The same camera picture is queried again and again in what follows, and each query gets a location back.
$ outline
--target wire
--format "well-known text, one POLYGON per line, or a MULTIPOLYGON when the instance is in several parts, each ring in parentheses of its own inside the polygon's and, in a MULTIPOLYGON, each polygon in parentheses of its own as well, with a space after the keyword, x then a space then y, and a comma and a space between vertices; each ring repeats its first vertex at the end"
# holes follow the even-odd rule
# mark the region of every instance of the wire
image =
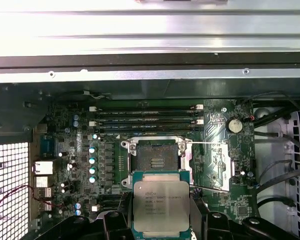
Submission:
POLYGON ((284 205, 287 205, 288 207, 296 206, 295 202, 286 196, 275 196, 275 197, 266 198, 266 199, 258 202, 258 208, 260 208, 262 205, 265 205, 270 202, 281 202, 284 205))
POLYGON ((286 180, 289 180, 289 179, 292 179, 292 178, 295 178, 295 177, 298 177, 300 176, 300 169, 297 169, 297 170, 293 170, 293 171, 290 171, 290 172, 287 172, 285 174, 282 174, 280 176, 277 176, 269 181, 267 181, 266 183, 262 184, 257 190, 256 190, 256 193, 260 193, 261 191, 267 189, 267 188, 270 188, 272 187, 273 185, 276 185, 278 183, 281 183, 281 182, 284 182, 286 180))
POLYGON ((31 189, 31 192, 32 192, 32 193, 31 193, 31 198, 32 198, 32 199, 34 199, 34 200, 36 200, 36 201, 38 201, 38 202, 45 203, 45 204, 47 204, 47 205, 51 205, 51 206, 53 206, 53 207, 58 207, 58 208, 60 208, 60 207, 63 206, 62 204, 61 204, 61 205, 56 205, 56 204, 54 204, 54 203, 50 203, 50 202, 47 202, 47 201, 44 201, 44 200, 42 200, 42 199, 39 199, 39 198, 35 197, 35 190, 34 190, 34 188, 33 188, 32 186, 30 186, 30 185, 21 185, 21 186, 16 187, 15 189, 11 190, 10 192, 8 192, 8 193, 0 200, 0 204, 1 204, 5 199, 7 199, 11 194, 13 194, 13 193, 15 193, 16 191, 18 191, 18 190, 20 190, 20 189, 23 189, 23 188, 25 188, 25 187, 31 189))
POLYGON ((252 99, 255 99, 255 98, 258 98, 258 97, 262 97, 262 96, 266 96, 266 95, 271 95, 271 94, 281 94, 281 95, 284 95, 297 109, 300 110, 300 105, 292 99, 292 97, 290 97, 288 94, 286 94, 285 92, 283 91, 266 91, 266 92, 263 92, 263 93, 259 93, 259 94, 255 94, 255 95, 252 95, 248 98, 246 98, 245 100, 243 100, 241 102, 241 104, 245 104, 246 102, 252 100, 252 99))
POLYGON ((269 171, 273 166, 275 166, 277 164, 289 164, 289 171, 290 171, 292 169, 291 168, 292 163, 293 163, 293 161, 291 159, 279 160, 279 161, 274 161, 274 162, 270 163, 268 166, 266 166, 266 168, 261 173, 261 175, 259 177, 259 183, 261 183, 261 179, 266 174, 266 172, 269 171))
MULTIPOLYGON (((270 137, 270 138, 278 138, 279 134, 276 132, 261 132, 261 131, 254 131, 254 135, 257 136, 263 136, 263 137, 270 137)), ((282 138, 289 140, 290 142, 292 142, 294 145, 296 145, 297 147, 300 148, 300 142, 295 140, 293 137, 283 134, 282 138)))

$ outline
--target black cable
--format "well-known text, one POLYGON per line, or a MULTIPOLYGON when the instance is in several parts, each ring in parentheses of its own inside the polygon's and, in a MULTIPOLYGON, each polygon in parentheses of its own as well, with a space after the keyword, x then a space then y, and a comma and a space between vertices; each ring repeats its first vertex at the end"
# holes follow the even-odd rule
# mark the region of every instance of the black cable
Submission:
POLYGON ((271 94, 284 95, 297 109, 300 110, 300 105, 294 99, 292 99, 288 94, 286 94, 283 91, 267 91, 267 92, 262 92, 262 93, 259 93, 259 94, 255 94, 255 95, 252 95, 250 97, 247 97, 245 100, 243 100, 241 102, 241 104, 243 105, 243 104, 247 103, 248 101, 250 101, 252 99, 255 99, 255 98, 258 98, 258 97, 261 97, 261 96, 265 96, 265 95, 271 95, 271 94))
POLYGON ((278 183, 284 182, 286 180, 295 178, 300 176, 300 169, 297 170, 293 170, 290 172, 287 172, 285 174, 282 174, 280 176, 277 176, 269 181, 267 181, 266 183, 262 184, 257 190, 256 190, 256 194, 260 193, 261 191, 272 187, 273 185, 276 185, 278 183))
POLYGON ((292 163, 293 163, 293 161, 291 159, 279 160, 279 161, 274 161, 274 162, 270 163, 268 166, 265 167, 263 172, 260 174, 259 183, 261 183, 261 179, 266 174, 266 172, 269 171, 269 169, 271 169, 273 166, 275 166, 277 164, 289 164, 289 171, 290 171, 292 169, 291 168, 292 163))
MULTIPOLYGON (((279 134, 275 133, 275 132, 261 132, 261 131, 254 131, 254 135, 257 136, 263 136, 263 137, 271 137, 271 138, 278 138, 279 134)), ((300 142, 295 140, 293 137, 283 134, 282 138, 289 140, 290 142, 292 142, 294 145, 296 145, 297 147, 300 148, 300 142)))
POLYGON ((274 197, 269 197, 269 198, 266 198, 266 199, 258 202, 258 204, 257 204, 258 208, 260 208, 262 205, 265 205, 270 202, 281 202, 284 205, 287 205, 288 207, 296 206, 295 202, 286 196, 274 196, 274 197))

